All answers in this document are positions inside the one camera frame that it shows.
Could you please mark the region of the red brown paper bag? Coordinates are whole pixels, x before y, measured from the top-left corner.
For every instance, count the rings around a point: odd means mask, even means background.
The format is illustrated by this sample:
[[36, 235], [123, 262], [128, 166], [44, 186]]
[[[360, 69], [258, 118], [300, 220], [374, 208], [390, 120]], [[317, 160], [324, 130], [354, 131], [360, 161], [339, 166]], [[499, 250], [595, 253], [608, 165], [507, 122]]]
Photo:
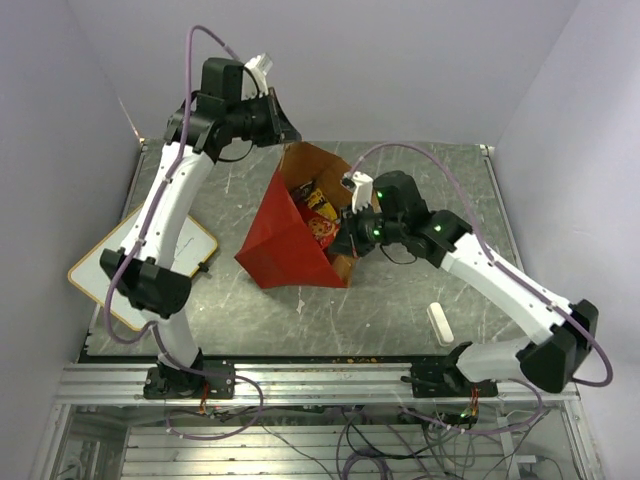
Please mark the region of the red brown paper bag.
[[280, 286], [347, 288], [356, 260], [327, 252], [314, 238], [309, 217], [292, 193], [308, 184], [320, 189], [337, 211], [351, 205], [341, 185], [350, 166], [307, 142], [285, 147], [236, 261], [262, 289]]

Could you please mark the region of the red cookie snack bag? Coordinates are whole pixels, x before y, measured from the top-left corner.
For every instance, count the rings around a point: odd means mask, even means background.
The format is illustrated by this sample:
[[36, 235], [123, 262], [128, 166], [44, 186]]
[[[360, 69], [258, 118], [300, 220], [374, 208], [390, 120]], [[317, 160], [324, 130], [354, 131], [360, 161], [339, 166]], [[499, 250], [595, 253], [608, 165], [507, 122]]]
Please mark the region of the red cookie snack bag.
[[331, 221], [322, 216], [314, 216], [307, 221], [307, 227], [319, 247], [322, 250], [327, 250], [336, 238], [339, 222]]

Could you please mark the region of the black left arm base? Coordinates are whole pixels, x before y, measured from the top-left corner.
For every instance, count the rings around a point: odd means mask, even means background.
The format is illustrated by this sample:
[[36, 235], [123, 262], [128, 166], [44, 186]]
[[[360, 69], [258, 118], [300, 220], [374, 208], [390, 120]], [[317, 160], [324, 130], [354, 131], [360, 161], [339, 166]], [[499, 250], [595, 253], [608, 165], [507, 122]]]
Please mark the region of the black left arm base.
[[232, 399], [235, 391], [235, 368], [227, 360], [206, 359], [199, 352], [193, 369], [202, 370], [205, 376], [177, 370], [161, 361], [147, 372], [143, 386], [143, 398], [147, 400], [169, 399]]

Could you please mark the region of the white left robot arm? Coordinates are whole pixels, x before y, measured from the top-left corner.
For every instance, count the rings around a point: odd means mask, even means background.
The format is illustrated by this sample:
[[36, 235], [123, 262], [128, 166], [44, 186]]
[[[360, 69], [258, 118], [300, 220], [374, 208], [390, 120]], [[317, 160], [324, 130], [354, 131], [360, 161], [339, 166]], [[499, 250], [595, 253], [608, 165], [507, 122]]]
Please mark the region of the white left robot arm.
[[267, 82], [272, 65], [267, 54], [247, 63], [225, 58], [204, 62], [199, 89], [188, 88], [169, 117], [160, 164], [136, 223], [118, 249], [105, 249], [100, 257], [110, 279], [106, 298], [120, 294], [142, 313], [142, 329], [163, 345], [160, 378], [182, 397], [196, 395], [204, 383], [202, 351], [185, 312], [191, 278], [173, 269], [194, 198], [233, 140], [270, 147], [301, 138]]

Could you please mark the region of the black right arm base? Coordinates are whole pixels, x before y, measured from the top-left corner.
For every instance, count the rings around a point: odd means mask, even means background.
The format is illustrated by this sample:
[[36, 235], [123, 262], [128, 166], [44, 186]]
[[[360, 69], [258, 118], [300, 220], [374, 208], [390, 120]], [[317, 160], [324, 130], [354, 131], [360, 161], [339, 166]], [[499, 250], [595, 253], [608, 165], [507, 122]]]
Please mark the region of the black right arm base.
[[409, 374], [400, 380], [411, 386], [415, 398], [462, 398], [471, 397], [473, 393], [478, 393], [480, 398], [496, 397], [495, 381], [472, 382], [458, 369], [457, 361], [470, 345], [470, 342], [463, 343], [447, 355], [419, 357], [411, 364]]

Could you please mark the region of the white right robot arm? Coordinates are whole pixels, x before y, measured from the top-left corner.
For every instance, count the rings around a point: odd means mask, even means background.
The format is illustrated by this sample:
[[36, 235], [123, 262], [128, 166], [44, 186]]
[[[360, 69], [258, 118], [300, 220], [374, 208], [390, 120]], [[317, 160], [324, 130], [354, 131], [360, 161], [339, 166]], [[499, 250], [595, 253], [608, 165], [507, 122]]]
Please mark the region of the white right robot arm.
[[376, 179], [347, 173], [342, 184], [352, 199], [341, 210], [330, 253], [361, 258], [375, 248], [401, 245], [466, 282], [523, 331], [516, 340], [455, 347], [441, 364], [448, 393], [459, 396], [483, 381], [511, 379], [560, 393], [573, 381], [593, 349], [599, 312], [591, 302], [550, 292], [482, 243], [461, 217], [429, 210], [414, 179], [402, 171]]

